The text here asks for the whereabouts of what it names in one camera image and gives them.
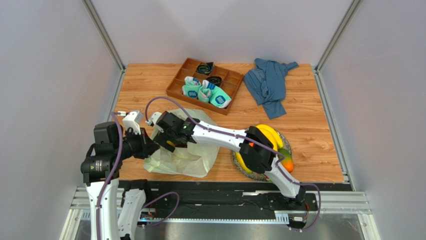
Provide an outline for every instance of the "yellow banana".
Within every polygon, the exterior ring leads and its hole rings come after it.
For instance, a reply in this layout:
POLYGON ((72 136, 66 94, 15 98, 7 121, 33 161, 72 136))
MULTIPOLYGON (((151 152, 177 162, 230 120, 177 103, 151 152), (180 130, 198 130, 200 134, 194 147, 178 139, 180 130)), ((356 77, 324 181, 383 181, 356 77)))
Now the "yellow banana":
POLYGON ((259 125, 256 126, 256 128, 258 128, 260 130, 264 129, 264 130, 267 130, 268 132, 270 132, 272 134, 273 138, 275 139, 278 148, 281 149, 281 148, 284 147, 284 143, 283 143, 283 140, 281 139, 280 135, 271 126, 268 126, 266 124, 259 124, 259 125))
POLYGON ((270 133, 268 130, 264 129, 264 128, 259 128, 259 130, 263 133, 263 135, 265 135, 265 137, 272 143, 273 145, 273 149, 275 151, 278 151, 278 145, 277 145, 277 141, 275 141, 274 136, 272 135, 272 133, 270 133))
POLYGON ((236 156, 236 160, 238 161, 239 165, 241 165, 242 169, 244 169, 244 171, 246 171, 247 173, 251 174, 253 173, 252 170, 250 170, 243 161, 243 157, 241 157, 241 154, 239 152, 235 152, 235 156, 236 156))

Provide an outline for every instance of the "wooden tray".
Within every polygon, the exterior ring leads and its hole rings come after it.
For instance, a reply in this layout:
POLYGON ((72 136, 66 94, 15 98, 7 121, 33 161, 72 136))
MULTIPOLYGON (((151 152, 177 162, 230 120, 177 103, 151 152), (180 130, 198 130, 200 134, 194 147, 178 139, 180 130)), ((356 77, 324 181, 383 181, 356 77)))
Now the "wooden tray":
POLYGON ((205 62, 192 58, 187 58, 186 61, 183 63, 182 67, 180 67, 179 71, 174 76, 174 79, 168 85, 166 89, 167 95, 223 115, 228 115, 232 103, 234 102, 235 97, 237 96, 237 91, 240 88, 241 83, 243 82, 244 76, 239 72, 231 71, 219 66, 214 66, 213 71, 209 75, 204 75, 196 72, 197 66, 201 63, 205 62), (185 96, 182 91, 182 86, 185 85, 185 77, 187 76, 194 77, 200 80, 200 82, 210 76, 221 77, 222 83, 220 84, 220 88, 223 89, 225 93, 227 93, 231 97, 231 102, 225 108, 218 108, 211 103, 203 102, 196 98, 185 96))

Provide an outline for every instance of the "white wall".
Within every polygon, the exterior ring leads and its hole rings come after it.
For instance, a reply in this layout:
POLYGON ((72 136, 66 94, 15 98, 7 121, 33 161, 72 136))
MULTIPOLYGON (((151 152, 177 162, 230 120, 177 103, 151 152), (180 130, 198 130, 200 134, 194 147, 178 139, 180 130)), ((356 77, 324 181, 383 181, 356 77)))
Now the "white wall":
POLYGON ((425 239, 426 1, 365 0, 322 72, 383 240, 425 239))
POLYGON ((0 2, 0 235, 58 239, 119 71, 80 0, 0 2))
POLYGON ((316 64, 351 0, 93 0, 128 63, 316 64))

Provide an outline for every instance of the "plastic bag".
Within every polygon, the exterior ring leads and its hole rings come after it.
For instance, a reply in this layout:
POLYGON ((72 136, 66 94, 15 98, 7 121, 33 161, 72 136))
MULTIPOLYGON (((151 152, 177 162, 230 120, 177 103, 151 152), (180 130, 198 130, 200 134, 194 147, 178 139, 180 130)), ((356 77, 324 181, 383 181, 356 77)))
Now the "plastic bag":
MULTIPOLYGON (((197 109, 186 109, 189 115, 208 124, 217 124, 203 111, 197 109)), ((187 115, 179 109, 168 111, 179 118, 185 120, 187 115)), ((158 133, 154 129, 151 139, 158 133)), ((145 159, 143 167, 148 172, 160 174, 183 174, 191 177, 202 178, 212 168, 218 156, 219 146, 205 143, 187 143, 187 148, 177 147, 174 152, 170 152, 161 147, 152 156, 145 159)))

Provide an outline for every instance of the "crumpled blue garment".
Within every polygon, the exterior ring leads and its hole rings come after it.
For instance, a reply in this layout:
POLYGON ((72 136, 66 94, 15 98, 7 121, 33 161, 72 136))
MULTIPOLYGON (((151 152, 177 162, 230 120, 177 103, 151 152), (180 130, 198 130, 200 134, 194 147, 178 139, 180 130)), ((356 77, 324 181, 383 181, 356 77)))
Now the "crumpled blue garment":
POLYGON ((299 67, 297 62, 289 64, 268 61, 260 58, 254 60, 255 67, 244 75, 244 83, 256 100, 263 106, 269 119, 286 114, 281 100, 286 98, 286 80, 288 72, 299 67))

